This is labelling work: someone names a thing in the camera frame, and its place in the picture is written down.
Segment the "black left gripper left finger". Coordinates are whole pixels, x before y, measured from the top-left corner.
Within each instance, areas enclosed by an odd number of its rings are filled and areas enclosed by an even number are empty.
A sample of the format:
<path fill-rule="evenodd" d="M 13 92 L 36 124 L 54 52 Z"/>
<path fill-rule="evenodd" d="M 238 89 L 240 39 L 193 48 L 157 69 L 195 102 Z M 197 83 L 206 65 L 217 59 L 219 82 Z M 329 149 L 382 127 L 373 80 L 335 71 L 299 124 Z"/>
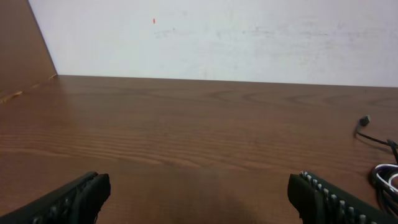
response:
<path fill-rule="evenodd" d="M 108 174 L 95 171 L 1 217 L 1 223 L 94 224 L 111 194 Z"/>

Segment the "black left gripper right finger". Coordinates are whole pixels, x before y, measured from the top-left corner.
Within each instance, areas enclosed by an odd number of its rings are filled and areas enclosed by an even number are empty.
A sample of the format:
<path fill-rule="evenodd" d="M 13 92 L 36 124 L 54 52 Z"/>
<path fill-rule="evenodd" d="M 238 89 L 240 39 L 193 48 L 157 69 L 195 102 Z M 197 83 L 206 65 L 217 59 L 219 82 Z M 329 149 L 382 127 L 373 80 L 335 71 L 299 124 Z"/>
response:
<path fill-rule="evenodd" d="M 397 224 L 392 215 L 310 172 L 291 174 L 287 195 L 303 224 Z"/>

